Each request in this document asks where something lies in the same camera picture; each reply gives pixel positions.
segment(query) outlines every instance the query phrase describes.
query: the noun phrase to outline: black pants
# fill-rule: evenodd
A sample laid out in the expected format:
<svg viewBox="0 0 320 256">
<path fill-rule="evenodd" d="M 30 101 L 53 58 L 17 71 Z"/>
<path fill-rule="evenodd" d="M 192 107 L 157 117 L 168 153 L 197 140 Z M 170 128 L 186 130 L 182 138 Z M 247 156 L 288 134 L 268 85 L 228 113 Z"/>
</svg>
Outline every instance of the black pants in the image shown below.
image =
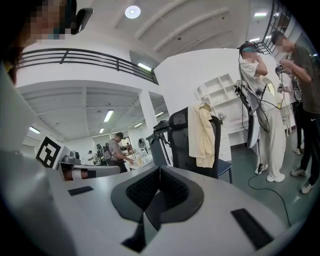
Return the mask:
<svg viewBox="0 0 320 256">
<path fill-rule="evenodd" d="M 296 128 L 296 135 L 297 135 L 297 148 L 301 147 L 302 143 L 302 126 L 303 126 L 303 114 L 304 108 L 302 102 L 294 102 L 292 103 L 292 110 L 294 114 L 294 121 L 295 121 L 295 128 Z"/>
<path fill-rule="evenodd" d="M 114 161 L 114 160 L 110 160 L 109 163 L 111 166 L 119 166 L 120 167 L 120 173 L 126 173 L 128 170 L 125 166 L 125 161 Z"/>
<path fill-rule="evenodd" d="M 303 111 L 304 154 L 300 168 L 306 170 L 312 157 L 309 181 L 315 184 L 320 172 L 320 114 Z"/>
</svg>

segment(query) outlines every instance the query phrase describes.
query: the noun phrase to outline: white sneaker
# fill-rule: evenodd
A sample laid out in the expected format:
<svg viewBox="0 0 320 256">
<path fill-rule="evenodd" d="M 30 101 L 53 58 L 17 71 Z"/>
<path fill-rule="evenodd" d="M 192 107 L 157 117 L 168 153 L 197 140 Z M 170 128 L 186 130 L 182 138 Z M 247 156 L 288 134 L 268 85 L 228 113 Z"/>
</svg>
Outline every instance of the white sneaker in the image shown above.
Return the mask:
<svg viewBox="0 0 320 256">
<path fill-rule="evenodd" d="M 262 169 L 261 169 L 261 172 L 259 173 L 258 170 L 259 170 L 259 164 L 257 165 L 256 169 L 255 169 L 255 174 L 258 174 L 260 175 L 262 172 L 264 172 L 265 170 L 268 169 L 268 164 L 265 164 L 265 165 L 262 165 Z"/>
<path fill-rule="evenodd" d="M 295 176 L 295 177 L 296 177 L 296 176 L 301 176 L 301 177 L 306 177 L 306 176 L 307 176 L 307 172 L 306 172 L 305 170 L 301 169 L 301 168 L 292 170 L 292 171 L 290 172 L 290 174 L 291 174 L 292 176 Z"/>
<path fill-rule="evenodd" d="M 314 185 L 311 185 L 310 181 L 308 181 L 304 186 L 301 188 L 300 192 L 302 194 L 308 194 Z"/>
<path fill-rule="evenodd" d="M 304 153 L 304 150 L 301 147 L 297 147 L 293 149 L 293 152 L 296 153 L 297 155 L 302 155 Z"/>
<path fill-rule="evenodd" d="M 270 175 L 266 177 L 268 182 L 282 182 L 285 179 L 285 175 L 280 173 L 278 177 L 272 178 Z"/>
</svg>

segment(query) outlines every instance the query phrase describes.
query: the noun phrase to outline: man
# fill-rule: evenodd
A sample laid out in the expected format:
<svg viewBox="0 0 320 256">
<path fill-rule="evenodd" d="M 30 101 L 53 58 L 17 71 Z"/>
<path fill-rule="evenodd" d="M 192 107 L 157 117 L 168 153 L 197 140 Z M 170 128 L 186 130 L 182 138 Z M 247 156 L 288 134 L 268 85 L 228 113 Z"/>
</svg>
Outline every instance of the man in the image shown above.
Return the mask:
<svg viewBox="0 0 320 256">
<path fill-rule="evenodd" d="M 278 75 L 282 87 L 278 88 L 278 92 L 289 93 L 290 103 L 292 112 L 294 115 L 295 121 L 295 129 L 297 135 L 297 147 L 293 150 L 297 155 L 302 155 L 304 150 L 301 148 L 302 145 L 302 116 L 303 116 L 303 104 L 300 100 L 300 97 L 296 99 L 295 92 L 301 96 L 300 87 L 297 82 L 297 78 L 292 74 L 292 70 L 290 68 L 286 68 L 285 70 L 280 70 L 278 67 L 275 68 L 275 73 Z"/>
<path fill-rule="evenodd" d="M 306 169 L 312 157 L 311 175 L 300 190 L 307 194 L 319 178 L 320 172 L 320 84 L 315 66 L 308 51 L 289 41 L 283 33 L 274 31 L 271 41 L 284 53 L 291 53 L 292 60 L 280 61 L 284 68 L 290 68 L 298 77 L 302 91 L 304 154 L 300 167 L 291 172 L 292 176 L 306 177 Z"/>
<path fill-rule="evenodd" d="M 276 100 L 260 76 L 268 74 L 262 57 L 257 54 L 253 43 L 246 42 L 239 48 L 242 56 L 239 69 L 241 79 L 247 82 L 248 87 L 260 99 L 257 115 L 260 123 L 260 141 L 258 152 L 257 174 L 269 168 L 266 177 L 268 182 L 282 182 L 285 175 L 280 173 L 286 150 L 286 135 L 280 111 L 275 107 Z"/>
<path fill-rule="evenodd" d="M 129 163 L 132 165 L 134 161 L 122 153 L 119 147 L 119 142 L 124 138 L 124 134 L 122 132 L 117 132 L 113 139 L 109 141 L 109 152 L 111 155 L 110 158 L 110 165 L 111 166 L 119 166 L 120 167 L 120 173 L 125 173 L 127 172 L 127 168 L 125 166 L 125 161 L 129 161 Z"/>
</svg>

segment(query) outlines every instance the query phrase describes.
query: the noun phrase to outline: white pants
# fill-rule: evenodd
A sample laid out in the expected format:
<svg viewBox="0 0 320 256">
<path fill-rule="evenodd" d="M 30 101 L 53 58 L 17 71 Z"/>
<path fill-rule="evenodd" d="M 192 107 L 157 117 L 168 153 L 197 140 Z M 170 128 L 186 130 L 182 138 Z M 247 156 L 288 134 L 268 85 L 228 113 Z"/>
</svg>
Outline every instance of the white pants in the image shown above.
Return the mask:
<svg viewBox="0 0 320 256">
<path fill-rule="evenodd" d="M 277 178 L 284 160 L 286 150 L 286 133 L 279 109 L 272 108 L 264 111 L 259 108 L 258 116 L 262 125 L 268 130 L 266 132 L 260 127 L 260 156 L 263 165 L 268 164 L 269 175 Z"/>
</svg>

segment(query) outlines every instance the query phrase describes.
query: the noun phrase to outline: hand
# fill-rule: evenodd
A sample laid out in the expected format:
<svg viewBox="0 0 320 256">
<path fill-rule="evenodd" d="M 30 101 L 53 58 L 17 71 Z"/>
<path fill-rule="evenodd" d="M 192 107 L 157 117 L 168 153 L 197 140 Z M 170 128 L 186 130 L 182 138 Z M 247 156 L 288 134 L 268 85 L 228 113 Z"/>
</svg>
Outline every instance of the hand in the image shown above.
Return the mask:
<svg viewBox="0 0 320 256">
<path fill-rule="evenodd" d="M 291 67 L 291 65 L 292 65 L 293 63 L 294 63 L 294 62 L 293 62 L 292 60 L 289 60 L 289 59 L 280 60 L 280 64 L 281 64 L 284 68 Z"/>
</svg>

